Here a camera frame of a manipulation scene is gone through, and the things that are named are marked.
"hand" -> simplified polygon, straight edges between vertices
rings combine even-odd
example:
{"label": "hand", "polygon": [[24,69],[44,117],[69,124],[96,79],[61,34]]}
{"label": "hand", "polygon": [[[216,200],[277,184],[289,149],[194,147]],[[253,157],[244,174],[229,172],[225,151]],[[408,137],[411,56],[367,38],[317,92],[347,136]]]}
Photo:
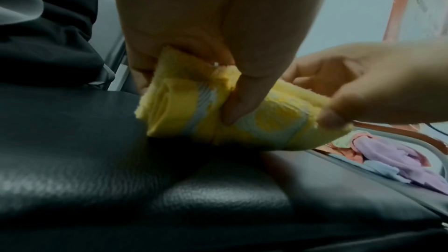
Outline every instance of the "hand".
{"label": "hand", "polygon": [[223,107],[231,124],[253,111],[294,59],[321,0],[117,0],[129,66],[144,92],[166,45],[242,75]]}
{"label": "hand", "polygon": [[331,97],[318,123],[448,120],[448,43],[349,44],[297,58],[282,78]]}

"purple fabric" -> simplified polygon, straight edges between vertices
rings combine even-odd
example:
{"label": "purple fabric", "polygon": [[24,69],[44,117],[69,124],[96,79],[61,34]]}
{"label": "purple fabric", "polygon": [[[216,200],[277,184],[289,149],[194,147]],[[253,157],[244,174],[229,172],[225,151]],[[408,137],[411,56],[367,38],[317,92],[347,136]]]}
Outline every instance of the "purple fabric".
{"label": "purple fabric", "polygon": [[383,139],[361,136],[353,140],[353,145],[371,161],[380,161],[400,170],[399,175],[445,195],[448,182],[435,172],[421,166],[419,154],[413,149]]}

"white wall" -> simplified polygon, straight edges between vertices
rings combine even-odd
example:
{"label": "white wall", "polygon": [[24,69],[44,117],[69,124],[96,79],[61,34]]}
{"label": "white wall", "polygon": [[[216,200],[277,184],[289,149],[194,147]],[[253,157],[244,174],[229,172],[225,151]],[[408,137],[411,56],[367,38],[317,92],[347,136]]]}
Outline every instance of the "white wall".
{"label": "white wall", "polygon": [[379,42],[393,0],[325,0],[298,56],[350,42]]}

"black cloth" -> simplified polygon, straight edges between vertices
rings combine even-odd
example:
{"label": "black cloth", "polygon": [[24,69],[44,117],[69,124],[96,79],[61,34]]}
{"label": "black cloth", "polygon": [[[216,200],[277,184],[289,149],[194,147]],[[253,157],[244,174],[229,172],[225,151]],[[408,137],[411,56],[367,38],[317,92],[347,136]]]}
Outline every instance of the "black cloth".
{"label": "black cloth", "polygon": [[88,43],[98,0],[43,0],[40,18],[0,26],[0,82],[80,86],[95,81],[103,60]]}

